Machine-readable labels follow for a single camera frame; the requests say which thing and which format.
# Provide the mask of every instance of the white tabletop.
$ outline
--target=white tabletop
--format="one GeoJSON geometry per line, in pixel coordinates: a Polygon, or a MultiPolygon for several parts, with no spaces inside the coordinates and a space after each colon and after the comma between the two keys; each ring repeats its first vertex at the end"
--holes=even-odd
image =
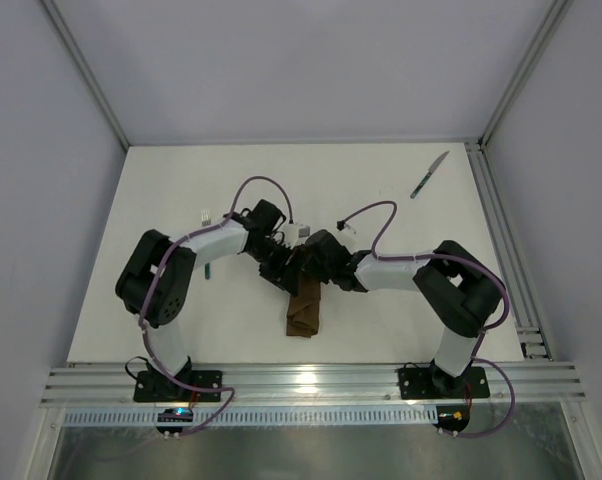
{"type": "MultiPolygon", "coordinates": [[[[128,152],[78,326],[70,362],[124,362],[144,354],[135,320],[114,286],[141,235],[180,236],[200,224],[201,209],[225,213],[240,183],[267,175],[283,185],[295,220],[312,231],[371,202],[392,199],[399,212],[379,244],[384,253],[432,250],[459,242],[495,273],[496,257],[463,144],[254,145],[133,147],[128,152]],[[442,152],[439,169],[410,193],[442,152]]],[[[280,193],[254,182],[237,207],[260,198],[286,211],[280,193]]],[[[367,249],[390,213],[380,207],[350,223],[367,249]]],[[[194,272],[181,331],[200,363],[365,363],[429,361],[443,325],[415,292],[347,293],[322,286],[321,325],[311,339],[285,336],[288,295],[261,279],[248,255],[216,261],[212,278],[194,272]]],[[[490,321],[500,314],[501,306],[490,321]]],[[[486,338],[480,355],[522,360],[512,317],[486,338]]]]}

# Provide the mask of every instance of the knife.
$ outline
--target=knife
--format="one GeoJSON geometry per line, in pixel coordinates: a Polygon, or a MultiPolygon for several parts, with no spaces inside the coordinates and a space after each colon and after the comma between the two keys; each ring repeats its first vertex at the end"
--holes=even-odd
{"type": "Polygon", "coordinates": [[[417,188],[414,189],[414,192],[412,192],[412,194],[410,194],[410,198],[414,198],[419,194],[419,192],[421,191],[423,186],[427,183],[428,180],[430,180],[430,177],[432,176],[432,174],[436,171],[437,168],[439,168],[439,165],[441,165],[441,162],[443,162],[445,157],[448,156],[448,153],[450,153],[450,150],[448,150],[447,152],[443,152],[441,155],[439,155],[437,157],[437,159],[434,162],[432,162],[432,165],[430,165],[430,168],[428,168],[428,173],[426,174],[425,177],[423,177],[423,180],[421,180],[421,183],[419,183],[419,185],[417,185],[417,188]]]}

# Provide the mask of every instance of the gray wall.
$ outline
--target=gray wall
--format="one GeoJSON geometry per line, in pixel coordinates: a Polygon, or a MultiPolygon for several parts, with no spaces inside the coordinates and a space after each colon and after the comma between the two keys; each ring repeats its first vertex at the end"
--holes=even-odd
{"type": "Polygon", "coordinates": [[[482,133],[550,0],[58,0],[132,144],[482,133]]]}
{"type": "Polygon", "coordinates": [[[490,157],[554,346],[602,426],[602,0],[574,2],[490,157]]]}
{"type": "Polygon", "coordinates": [[[23,467],[123,163],[37,3],[0,1],[0,480],[23,467]]]}

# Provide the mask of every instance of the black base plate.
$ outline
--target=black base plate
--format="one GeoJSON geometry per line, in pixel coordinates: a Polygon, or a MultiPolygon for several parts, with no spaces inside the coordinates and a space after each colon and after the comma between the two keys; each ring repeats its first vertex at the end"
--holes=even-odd
{"type": "MultiPolygon", "coordinates": [[[[402,400],[438,400],[444,398],[432,384],[430,371],[427,367],[404,367],[400,368],[399,390],[402,400]]],[[[481,367],[470,367],[465,372],[465,381],[470,384],[472,398],[489,398],[490,387],[485,376],[485,370],[481,367]]],[[[445,398],[463,398],[463,389],[458,396],[445,398]]]]}
{"type": "MultiPolygon", "coordinates": [[[[223,372],[221,370],[191,370],[187,375],[179,374],[179,379],[202,388],[217,388],[222,386],[223,372]]],[[[133,400],[137,403],[156,402],[189,402],[192,392],[174,385],[158,372],[139,372],[137,384],[134,387],[133,400]]],[[[197,403],[218,403],[220,393],[198,393],[197,403]]]]}

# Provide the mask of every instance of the purple cable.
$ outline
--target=purple cable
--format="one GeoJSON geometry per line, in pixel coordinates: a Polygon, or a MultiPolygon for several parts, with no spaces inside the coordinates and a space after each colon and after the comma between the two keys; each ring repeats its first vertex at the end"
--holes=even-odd
{"type": "Polygon", "coordinates": [[[221,412],[223,412],[223,410],[225,410],[227,408],[227,406],[230,404],[230,402],[234,398],[235,390],[233,387],[220,387],[220,388],[194,387],[192,385],[188,385],[187,383],[181,382],[180,380],[175,378],[173,375],[171,375],[170,372],[168,372],[168,370],[165,368],[165,365],[163,365],[163,363],[161,363],[161,361],[157,358],[157,356],[152,348],[152,345],[150,344],[150,339],[148,338],[148,324],[147,324],[147,322],[144,322],[144,320],[148,313],[148,309],[150,308],[150,302],[152,300],[152,296],[154,295],[154,291],[156,290],[157,284],[159,283],[159,278],[161,277],[161,273],[163,272],[166,264],[168,263],[168,259],[170,258],[170,255],[172,255],[172,253],[181,244],[187,242],[191,238],[197,237],[204,233],[212,232],[214,230],[223,228],[225,225],[227,225],[231,219],[232,212],[234,212],[234,210],[236,209],[237,203],[239,201],[239,197],[241,196],[241,192],[243,192],[243,189],[246,187],[246,185],[248,183],[250,183],[254,180],[264,180],[266,182],[270,182],[281,191],[281,193],[285,197],[285,201],[288,205],[288,213],[290,215],[290,223],[292,223],[294,221],[293,216],[292,216],[292,204],[290,203],[290,198],[288,197],[288,194],[283,189],[283,187],[281,185],[279,185],[279,183],[277,183],[276,181],[272,180],[269,177],[265,177],[262,175],[255,175],[253,177],[246,179],[241,184],[239,189],[237,190],[237,193],[234,195],[234,199],[232,200],[232,205],[230,206],[230,211],[224,216],[224,219],[221,221],[221,223],[190,232],[187,235],[184,235],[183,237],[176,240],[172,245],[170,245],[168,250],[165,252],[163,257],[161,258],[161,261],[157,265],[157,270],[154,274],[154,277],[152,278],[152,282],[150,283],[150,288],[148,288],[148,292],[146,293],[145,299],[143,300],[143,305],[141,307],[141,311],[139,312],[138,324],[139,324],[139,327],[141,328],[141,334],[143,337],[143,345],[145,346],[145,349],[147,350],[148,355],[150,356],[150,359],[154,362],[154,366],[157,368],[157,370],[159,370],[163,374],[163,376],[165,376],[168,380],[170,380],[175,385],[177,385],[185,390],[189,390],[191,392],[197,392],[197,393],[230,392],[230,396],[228,397],[228,399],[225,401],[225,403],[223,405],[221,405],[221,407],[216,412],[214,412],[209,418],[207,418],[204,422],[197,425],[196,427],[192,427],[192,428],[184,431],[183,432],[184,436],[190,435],[192,433],[196,433],[196,432],[202,430],[210,422],[212,422],[215,418],[217,418],[221,414],[221,412]]]}
{"type": "MultiPolygon", "coordinates": [[[[501,316],[499,317],[499,319],[490,324],[490,325],[486,325],[484,326],[480,333],[479,336],[477,338],[477,343],[474,345],[474,348],[472,349],[472,353],[471,353],[471,358],[473,361],[476,361],[478,363],[486,363],[488,365],[490,365],[492,368],[494,368],[495,370],[497,370],[504,378],[506,384],[508,385],[508,388],[510,390],[510,398],[512,399],[511,403],[510,403],[510,409],[508,410],[507,415],[505,416],[505,418],[503,419],[503,421],[497,425],[494,428],[491,428],[490,430],[486,430],[485,432],[480,432],[480,433],[460,433],[457,434],[457,437],[461,437],[461,438],[481,438],[484,437],[486,435],[491,435],[493,433],[498,432],[499,430],[501,430],[509,421],[510,418],[512,417],[513,413],[514,413],[514,408],[516,405],[516,399],[515,399],[515,395],[514,395],[514,388],[512,387],[512,383],[510,382],[510,379],[506,376],[505,372],[503,370],[501,370],[501,368],[499,366],[497,366],[495,363],[491,362],[490,360],[485,360],[482,358],[477,358],[476,354],[479,351],[479,348],[481,348],[481,344],[483,343],[483,339],[485,338],[485,334],[488,330],[492,330],[493,328],[497,328],[498,326],[502,325],[503,322],[506,321],[506,319],[508,318],[508,314],[510,313],[510,298],[508,297],[508,292],[506,291],[505,287],[503,286],[503,283],[501,283],[501,281],[496,277],[496,275],[494,275],[490,270],[488,270],[486,267],[484,267],[483,265],[480,265],[476,262],[472,262],[470,260],[466,260],[465,258],[462,257],[457,257],[456,255],[446,255],[443,253],[426,253],[423,255],[387,255],[387,256],[379,256],[377,254],[377,244],[379,243],[379,240],[381,239],[381,237],[383,236],[383,234],[385,233],[385,231],[388,229],[388,227],[390,226],[390,224],[392,223],[392,221],[394,220],[394,217],[397,214],[397,203],[392,201],[392,200],[382,200],[379,202],[375,202],[375,203],[371,203],[370,205],[367,205],[363,208],[360,208],[359,210],[357,210],[356,212],[348,215],[346,218],[344,218],[342,221],[345,223],[348,220],[350,220],[351,218],[356,217],[357,215],[359,215],[360,213],[363,213],[367,210],[370,210],[371,208],[374,207],[378,207],[381,205],[390,205],[392,206],[392,213],[390,214],[390,217],[388,218],[388,220],[385,222],[385,224],[383,225],[383,227],[381,228],[381,230],[379,231],[379,233],[377,234],[376,237],[374,237],[374,241],[372,242],[372,248],[371,248],[371,254],[372,256],[379,260],[380,262],[399,262],[399,261],[408,261],[408,262],[415,262],[418,260],[430,260],[430,259],[436,259],[436,260],[446,260],[449,262],[456,262],[456,263],[460,263],[461,265],[465,265],[466,267],[470,267],[473,268],[474,270],[477,270],[478,272],[482,273],[483,275],[485,275],[486,277],[488,277],[492,283],[494,283],[494,285],[497,287],[497,290],[499,291],[499,294],[501,295],[501,298],[503,299],[503,313],[501,313],[501,316]]],[[[444,432],[449,433],[450,435],[453,435],[453,432],[450,432],[449,430],[444,430],[444,432]]]]}

